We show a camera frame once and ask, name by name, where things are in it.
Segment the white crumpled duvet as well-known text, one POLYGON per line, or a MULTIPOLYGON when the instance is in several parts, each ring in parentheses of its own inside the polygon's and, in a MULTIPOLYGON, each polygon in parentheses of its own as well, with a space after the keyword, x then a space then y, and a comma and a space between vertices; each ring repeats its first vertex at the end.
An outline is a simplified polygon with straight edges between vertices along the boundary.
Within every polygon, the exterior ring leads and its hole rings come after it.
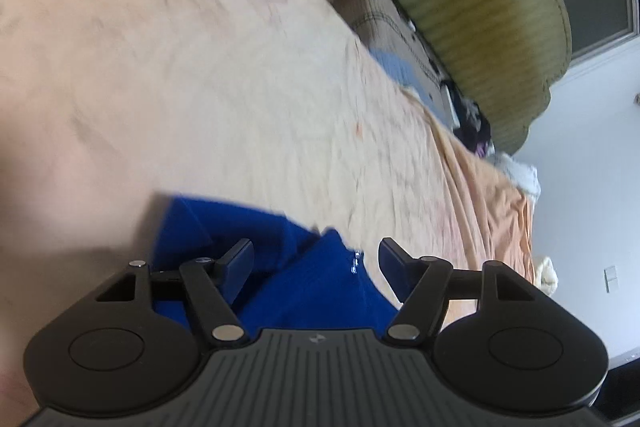
POLYGON ((491 155, 489 161, 532 202, 537 202, 541 194, 541 185, 537 169, 534 166, 523 164, 502 152, 491 155))

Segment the pink floral bed sheet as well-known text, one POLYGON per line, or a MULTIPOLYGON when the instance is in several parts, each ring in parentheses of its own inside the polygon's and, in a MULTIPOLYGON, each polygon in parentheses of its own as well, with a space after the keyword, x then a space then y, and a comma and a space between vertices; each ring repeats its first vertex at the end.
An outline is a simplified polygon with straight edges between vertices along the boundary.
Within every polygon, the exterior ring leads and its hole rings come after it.
POLYGON ((36 332, 151 249, 171 195, 534 275, 527 198, 326 0, 1 0, 1 421, 36 332))

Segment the cream crumpled cloth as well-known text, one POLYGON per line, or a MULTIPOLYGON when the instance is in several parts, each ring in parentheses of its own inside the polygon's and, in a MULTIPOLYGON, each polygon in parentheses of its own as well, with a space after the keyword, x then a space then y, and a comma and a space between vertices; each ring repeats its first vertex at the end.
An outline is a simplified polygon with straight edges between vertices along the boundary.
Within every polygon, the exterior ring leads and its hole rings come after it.
POLYGON ((559 277, 554 269, 553 262, 550 257, 535 257, 535 286, 551 297, 559 286, 559 277))

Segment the brown patterned pillow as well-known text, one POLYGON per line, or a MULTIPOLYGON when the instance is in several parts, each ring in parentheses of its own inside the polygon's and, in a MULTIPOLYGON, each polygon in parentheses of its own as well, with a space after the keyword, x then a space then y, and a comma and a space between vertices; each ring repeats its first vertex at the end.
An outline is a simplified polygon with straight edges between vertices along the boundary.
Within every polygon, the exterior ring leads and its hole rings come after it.
POLYGON ((480 123, 480 110, 465 98, 435 52, 393 0, 326 0, 362 41, 386 74, 431 109, 445 126, 480 123))

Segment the olive green padded headboard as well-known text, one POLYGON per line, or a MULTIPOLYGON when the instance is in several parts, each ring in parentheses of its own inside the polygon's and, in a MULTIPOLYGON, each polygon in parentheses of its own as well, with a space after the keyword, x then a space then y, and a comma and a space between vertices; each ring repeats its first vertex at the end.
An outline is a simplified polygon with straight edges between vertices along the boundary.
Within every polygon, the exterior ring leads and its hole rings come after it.
POLYGON ((564 0, 396 1, 478 103, 498 149, 516 153, 572 60, 564 0))

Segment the blue knit sweater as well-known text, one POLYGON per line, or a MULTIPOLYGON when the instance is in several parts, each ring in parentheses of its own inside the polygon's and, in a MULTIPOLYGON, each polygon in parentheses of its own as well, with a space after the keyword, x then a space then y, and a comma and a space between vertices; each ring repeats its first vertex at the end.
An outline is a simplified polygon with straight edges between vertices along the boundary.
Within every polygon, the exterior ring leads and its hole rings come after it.
POLYGON ((158 232, 156 271, 197 257, 220 258, 248 239, 254 267, 231 308, 251 336, 262 329, 372 329, 396 314, 337 231, 313 232, 288 218, 226 202, 176 197, 158 232))

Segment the white wall switch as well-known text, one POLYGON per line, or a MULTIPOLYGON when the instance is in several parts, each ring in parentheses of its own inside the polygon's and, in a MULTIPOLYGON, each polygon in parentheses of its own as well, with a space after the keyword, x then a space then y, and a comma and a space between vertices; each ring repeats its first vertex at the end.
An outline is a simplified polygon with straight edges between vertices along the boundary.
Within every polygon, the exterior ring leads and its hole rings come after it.
POLYGON ((618 283, 620 280, 617 276, 617 269, 615 265, 611 265, 604 269, 605 288, 608 294, 615 293, 618 289, 618 283))

